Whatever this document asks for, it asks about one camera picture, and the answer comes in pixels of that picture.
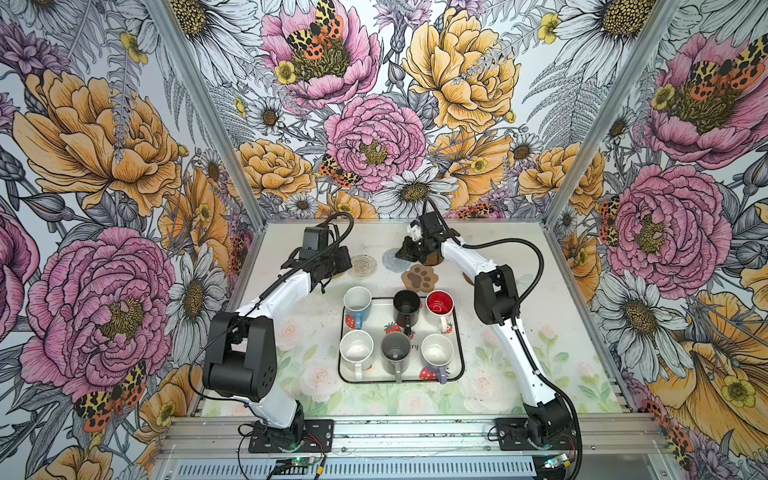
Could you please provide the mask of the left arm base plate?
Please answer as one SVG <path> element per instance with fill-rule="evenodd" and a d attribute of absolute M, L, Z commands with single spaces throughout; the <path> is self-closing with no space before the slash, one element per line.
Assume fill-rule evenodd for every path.
<path fill-rule="evenodd" d="M 316 419 L 295 421 L 287 428 L 265 427 L 256 423 L 246 435 L 248 452 L 252 454 L 329 453 L 332 449 L 335 423 Z"/>

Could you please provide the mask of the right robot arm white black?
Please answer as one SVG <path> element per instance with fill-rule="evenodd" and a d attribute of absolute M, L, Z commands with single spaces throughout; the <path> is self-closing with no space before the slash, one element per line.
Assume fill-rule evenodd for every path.
<path fill-rule="evenodd" d="M 480 254 L 482 249 L 504 244 L 525 246 L 537 260 L 534 279 L 522 292 L 517 289 L 509 265 L 498 264 Z M 516 374 L 527 415 L 528 440 L 535 447 L 544 449 L 569 437 L 575 448 L 581 447 L 581 429 L 573 401 L 547 378 L 522 322 L 522 303 L 543 276 L 545 261 L 541 250 L 529 240 L 514 237 L 469 244 L 448 225 L 440 212 L 425 211 L 410 223 L 396 256 L 423 262 L 434 254 L 473 279 L 476 316 L 499 338 Z"/>

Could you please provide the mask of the cork paw print coaster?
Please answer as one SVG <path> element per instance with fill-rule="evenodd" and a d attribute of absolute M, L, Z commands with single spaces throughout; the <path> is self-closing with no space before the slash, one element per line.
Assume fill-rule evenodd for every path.
<path fill-rule="evenodd" d="M 430 266 L 414 264 L 402 273 L 401 280 L 406 290 L 429 293 L 435 290 L 439 276 Z"/>

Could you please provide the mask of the scratched brown round coaster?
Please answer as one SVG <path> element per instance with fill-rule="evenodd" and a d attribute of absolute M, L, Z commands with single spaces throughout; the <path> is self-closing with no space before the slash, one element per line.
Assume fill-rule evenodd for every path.
<path fill-rule="evenodd" d="M 434 267 L 434 266 L 440 265 L 443 262 L 443 260 L 444 258 L 439 252 L 432 252 L 426 256 L 426 258 L 423 261 L 423 265 Z"/>

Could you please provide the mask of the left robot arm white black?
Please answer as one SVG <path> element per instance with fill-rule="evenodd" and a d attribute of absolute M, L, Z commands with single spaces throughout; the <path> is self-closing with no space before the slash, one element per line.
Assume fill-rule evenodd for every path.
<path fill-rule="evenodd" d="M 296 451 L 309 436 L 301 403 L 276 383 L 275 324 L 316 287 L 351 268 L 346 233 L 328 221 L 304 230 L 303 243 L 277 279 L 253 302 L 211 321 L 204 347 L 203 387 L 241 403 L 257 418 L 249 450 Z"/>

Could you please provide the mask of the grey woven round coaster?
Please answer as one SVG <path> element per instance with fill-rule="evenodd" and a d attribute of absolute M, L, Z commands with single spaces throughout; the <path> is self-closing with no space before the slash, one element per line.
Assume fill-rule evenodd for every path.
<path fill-rule="evenodd" d="M 382 255 L 381 262 L 386 270 L 400 274 L 408 271 L 413 263 L 411 261 L 398 258 L 396 256 L 397 252 L 397 248 L 391 248 L 385 251 Z"/>

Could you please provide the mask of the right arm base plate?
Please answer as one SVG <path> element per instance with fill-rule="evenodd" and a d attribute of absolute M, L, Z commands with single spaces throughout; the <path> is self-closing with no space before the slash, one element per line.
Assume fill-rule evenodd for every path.
<path fill-rule="evenodd" d="M 488 439 L 498 442 L 502 451 L 577 451 L 581 444 L 575 431 L 555 429 L 533 419 L 502 417 L 494 420 Z"/>

